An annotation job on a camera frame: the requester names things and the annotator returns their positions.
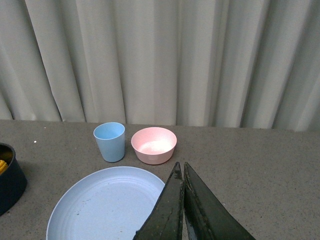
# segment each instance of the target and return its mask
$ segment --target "speckled surface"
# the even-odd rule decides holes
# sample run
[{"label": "speckled surface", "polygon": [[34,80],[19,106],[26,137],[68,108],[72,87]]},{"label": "speckled surface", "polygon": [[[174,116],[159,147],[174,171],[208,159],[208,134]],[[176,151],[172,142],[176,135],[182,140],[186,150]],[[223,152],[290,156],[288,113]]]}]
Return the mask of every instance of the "speckled surface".
[{"label": "speckled surface", "polygon": [[165,126],[177,136],[173,156],[146,165],[130,140],[149,125],[125,125],[126,152],[116,163],[99,153],[93,136],[98,125],[0,120],[0,142],[13,146],[28,179],[20,200],[0,216],[1,240],[45,240],[58,200],[93,172],[134,166],[165,182],[175,162],[188,162],[257,240],[320,239],[319,132]]}]

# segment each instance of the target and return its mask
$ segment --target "pink bowl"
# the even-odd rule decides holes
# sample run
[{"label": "pink bowl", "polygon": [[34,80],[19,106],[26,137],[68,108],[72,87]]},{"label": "pink bowl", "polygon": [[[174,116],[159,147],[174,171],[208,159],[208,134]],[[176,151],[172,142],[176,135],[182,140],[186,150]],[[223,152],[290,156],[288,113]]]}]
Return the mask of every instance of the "pink bowl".
[{"label": "pink bowl", "polygon": [[163,164],[168,161],[176,144],[176,135],[162,127],[141,129],[131,139],[131,145],[138,159],[151,165]]}]

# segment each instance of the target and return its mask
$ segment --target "dark navy bowl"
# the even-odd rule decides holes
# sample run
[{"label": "dark navy bowl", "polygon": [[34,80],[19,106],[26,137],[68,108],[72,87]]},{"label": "dark navy bowl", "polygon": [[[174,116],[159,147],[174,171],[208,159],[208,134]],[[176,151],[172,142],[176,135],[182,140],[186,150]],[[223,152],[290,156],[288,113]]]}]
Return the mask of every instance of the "dark navy bowl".
[{"label": "dark navy bowl", "polygon": [[0,143],[0,160],[8,167],[0,174],[0,216],[8,211],[22,196],[27,186],[27,179],[21,170],[16,152],[12,146]]}]

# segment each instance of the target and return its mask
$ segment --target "yellow food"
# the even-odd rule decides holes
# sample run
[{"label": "yellow food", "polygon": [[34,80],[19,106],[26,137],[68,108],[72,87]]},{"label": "yellow food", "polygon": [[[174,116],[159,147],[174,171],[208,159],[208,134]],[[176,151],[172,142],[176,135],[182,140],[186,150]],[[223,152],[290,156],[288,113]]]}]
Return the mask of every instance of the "yellow food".
[{"label": "yellow food", "polygon": [[8,164],[3,161],[3,160],[0,160],[0,174],[2,174],[8,167]]}]

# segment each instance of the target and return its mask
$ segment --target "white curtain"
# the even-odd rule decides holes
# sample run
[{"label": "white curtain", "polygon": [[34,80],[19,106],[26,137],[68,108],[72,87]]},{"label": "white curtain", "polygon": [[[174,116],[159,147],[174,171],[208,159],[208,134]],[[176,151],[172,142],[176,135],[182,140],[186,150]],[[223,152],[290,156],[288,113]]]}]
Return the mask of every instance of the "white curtain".
[{"label": "white curtain", "polygon": [[2,0],[0,119],[320,130],[318,0]]}]

